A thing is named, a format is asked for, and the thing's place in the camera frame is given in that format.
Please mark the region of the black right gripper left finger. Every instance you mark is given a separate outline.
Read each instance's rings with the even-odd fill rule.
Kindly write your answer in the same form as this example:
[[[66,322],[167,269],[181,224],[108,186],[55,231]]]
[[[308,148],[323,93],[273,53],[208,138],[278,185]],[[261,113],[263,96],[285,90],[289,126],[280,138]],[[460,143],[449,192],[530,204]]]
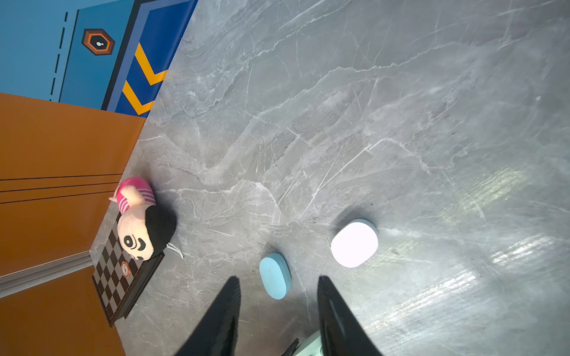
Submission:
[[[240,281],[232,276],[175,355],[234,355],[240,302]]]

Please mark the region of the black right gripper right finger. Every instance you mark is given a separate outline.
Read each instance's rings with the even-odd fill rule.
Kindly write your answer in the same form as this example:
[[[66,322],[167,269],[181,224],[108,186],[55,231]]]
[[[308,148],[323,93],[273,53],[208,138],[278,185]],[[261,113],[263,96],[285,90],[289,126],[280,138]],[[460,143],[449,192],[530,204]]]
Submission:
[[[328,276],[320,276],[317,290],[323,355],[382,356]]]

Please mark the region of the mint green charging case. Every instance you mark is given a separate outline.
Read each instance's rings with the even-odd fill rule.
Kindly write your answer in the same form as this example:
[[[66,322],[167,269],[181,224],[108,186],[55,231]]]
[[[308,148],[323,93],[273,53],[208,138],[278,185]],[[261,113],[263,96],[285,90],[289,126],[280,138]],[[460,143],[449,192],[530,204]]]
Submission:
[[[317,331],[303,341],[294,351],[293,356],[323,356],[322,336]]]

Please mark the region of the light blue charging case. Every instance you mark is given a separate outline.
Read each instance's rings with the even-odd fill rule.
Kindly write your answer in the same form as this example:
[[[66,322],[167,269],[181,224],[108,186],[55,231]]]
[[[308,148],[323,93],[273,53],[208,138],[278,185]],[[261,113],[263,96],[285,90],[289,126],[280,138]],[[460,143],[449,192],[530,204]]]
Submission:
[[[292,276],[284,257],[279,253],[265,256],[259,264],[259,272],[267,294],[278,301],[284,299],[292,287]]]

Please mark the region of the white earbud charging case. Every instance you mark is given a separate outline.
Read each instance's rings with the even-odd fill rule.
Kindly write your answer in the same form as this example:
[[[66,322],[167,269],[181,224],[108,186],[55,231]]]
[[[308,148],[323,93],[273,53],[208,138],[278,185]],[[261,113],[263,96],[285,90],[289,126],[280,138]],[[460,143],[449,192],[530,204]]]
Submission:
[[[332,256],[346,268],[356,268],[368,261],[379,246],[379,234],[374,224],[356,219],[347,224],[330,244]]]

